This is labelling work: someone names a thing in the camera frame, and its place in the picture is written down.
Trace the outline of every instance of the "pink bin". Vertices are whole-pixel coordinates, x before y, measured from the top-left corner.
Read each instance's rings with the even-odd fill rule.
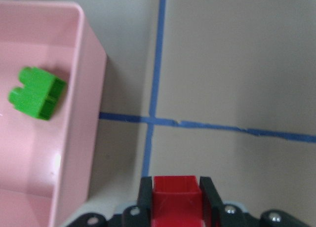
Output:
[[[57,227],[87,197],[106,54],[76,3],[0,0],[0,226]],[[49,121],[13,108],[23,66],[68,83]]]

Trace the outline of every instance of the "table surface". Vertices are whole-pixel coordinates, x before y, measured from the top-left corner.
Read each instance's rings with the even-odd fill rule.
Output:
[[[210,176],[255,217],[316,223],[316,0],[71,0],[109,61],[85,212],[141,176]]]

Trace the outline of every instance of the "green lego brick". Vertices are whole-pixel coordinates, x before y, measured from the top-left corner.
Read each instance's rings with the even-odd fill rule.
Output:
[[[40,68],[25,67],[19,74],[24,88],[15,87],[9,93],[14,108],[35,118],[49,120],[66,83]]]

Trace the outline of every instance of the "toy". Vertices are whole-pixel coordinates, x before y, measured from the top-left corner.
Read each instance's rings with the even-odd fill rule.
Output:
[[[200,177],[199,186],[194,176],[158,176],[154,184],[153,189],[152,177],[143,177],[137,204],[108,221],[87,213],[67,227],[309,227],[281,210],[266,211],[257,219],[224,204],[210,177]]]
[[[10,91],[10,103],[29,116],[49,120],[66,83],[36,67],[23,68],[19,80],[24,88],[15,87]]]

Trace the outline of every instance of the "red block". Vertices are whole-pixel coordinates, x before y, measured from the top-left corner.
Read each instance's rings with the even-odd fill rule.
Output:
[[[202,227],[202,192],[195,176],[154,177],[153,227]]]

